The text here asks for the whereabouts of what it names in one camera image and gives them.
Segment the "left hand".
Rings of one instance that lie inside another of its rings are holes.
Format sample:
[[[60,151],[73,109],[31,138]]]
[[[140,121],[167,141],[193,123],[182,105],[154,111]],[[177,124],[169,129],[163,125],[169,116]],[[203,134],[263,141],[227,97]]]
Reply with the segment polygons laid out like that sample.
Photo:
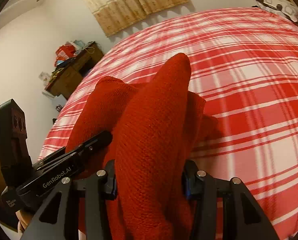
[[[32,215],[30,212],[27,212],[21,209],[16,212],[16,216],[18,218],[18,226],[17,226],[18,234],[23,235],[24,231],[30,224],[34,215]]]

